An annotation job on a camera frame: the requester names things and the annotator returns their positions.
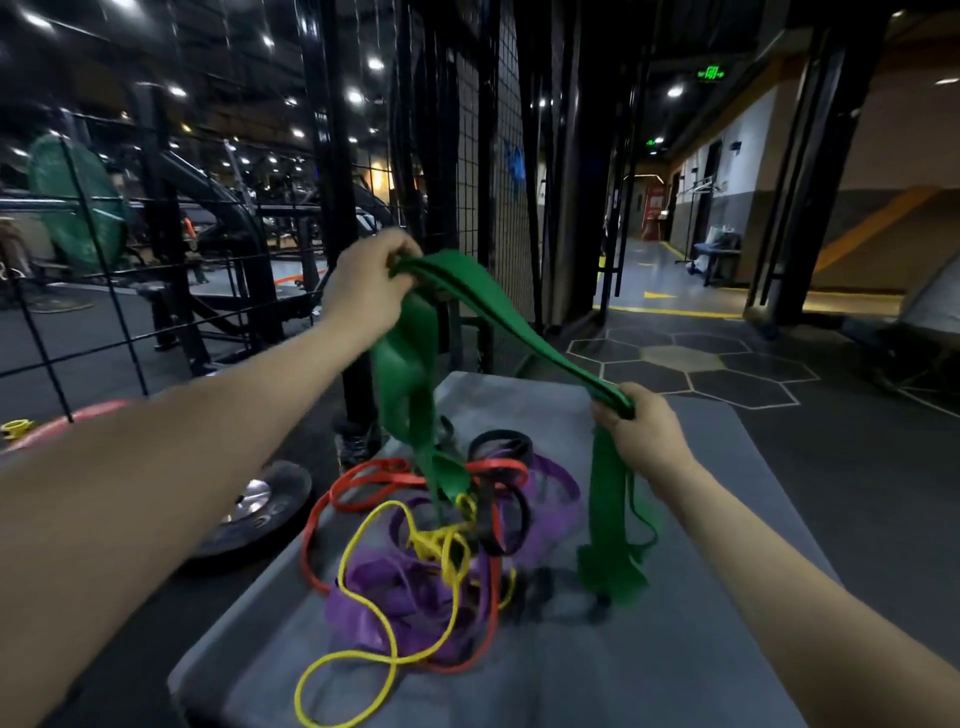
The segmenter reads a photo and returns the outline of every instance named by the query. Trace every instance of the person's right arm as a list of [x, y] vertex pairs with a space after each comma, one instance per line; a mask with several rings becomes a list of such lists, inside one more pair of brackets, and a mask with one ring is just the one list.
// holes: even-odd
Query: person's right arm
[[599, 404], [594, 418], [712, 565], [809, 725], [960, 725], [960, 672], [832, 581], [721, 486], [691, 454], [663, 397], [638, 384], [621, 389], [636, 418], [621, 420]]

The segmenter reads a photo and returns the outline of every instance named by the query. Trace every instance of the person's left arm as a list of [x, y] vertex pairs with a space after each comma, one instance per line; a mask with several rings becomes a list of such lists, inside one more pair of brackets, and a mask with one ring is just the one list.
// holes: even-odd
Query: person's left arm
[[0, 705], [33, 726], [214, 527], [332, 379], [396, 322], [405, 233], [340, 257], [324, 316], [217, 376], [195, 379], [0, 468]]

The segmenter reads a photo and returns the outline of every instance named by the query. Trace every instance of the green weight plate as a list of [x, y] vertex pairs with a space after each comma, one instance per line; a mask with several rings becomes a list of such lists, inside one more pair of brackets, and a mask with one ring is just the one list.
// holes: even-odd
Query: green weight plate
[[[107, 168], [95, 154], [55, 134], [40, 137], [30, 148], [30, 191], [43, 197], [80, 200], [81, 190], [73, 182], [64, 149], [73, 159], [77, 180], [93, 217], [96, 241], [107, 266], [112, 266], [123, 253], [125, 208]], [[76, 212], [43, 212], [40, 217], [72, 265], [88, 271], [100, 270], [97, 248], [79, 206]]]

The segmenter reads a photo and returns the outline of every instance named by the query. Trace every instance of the gray table top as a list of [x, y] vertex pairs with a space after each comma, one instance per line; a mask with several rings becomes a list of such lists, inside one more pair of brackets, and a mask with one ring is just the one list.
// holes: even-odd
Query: gray table top
[[[588, 395], [550, 382], [455, 373], [437, 390], [440, 412], [464, 445], [494, 428], [529, 434], [535, 449], [566, 467], [586, 490], [592, 422]], [[836, 578], [733, 409], [722, 402], [671, 399], [698, 459], [717, 479], [827, 574]], [[391, 443], [386, 451], [399, 451]], [[638, 491], [650, 498], [646, 485]], [[542, 619], [501, 627], [490, 651], [465, 674], [405, 670], [385, 706], [365, 726], [802, 726], [723, 588], [662, 507], [660, 543], [644, 570], [650, 587], [606, 621]], [[359, 523], [325, 514], [318, 535], [328, 581]], [[637, 524], [636, 539], [643, 537]], [[586, 528], [551, 555], [572, 569]], [[305, 668], [332, 649], [323, 599], [297, 567], [299, 540], [183, 657], [169, 678], [190, 722], [232, 728], [300, 725], [293, 690]], [[319, 671], [304, 707], [333, 724], [359, 713], [385, 668], [344, 661]]]

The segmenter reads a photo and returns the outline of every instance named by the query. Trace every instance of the green exit sign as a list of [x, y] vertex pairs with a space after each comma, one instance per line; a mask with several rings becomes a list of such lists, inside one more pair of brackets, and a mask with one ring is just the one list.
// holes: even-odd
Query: green exit sign
[[704, 81], [719, 81], [726, 75], [727, 72], [722, 70], [718, 65], [709, 65], [703, 70], [697, 71], [697, 78], [703, 79]]

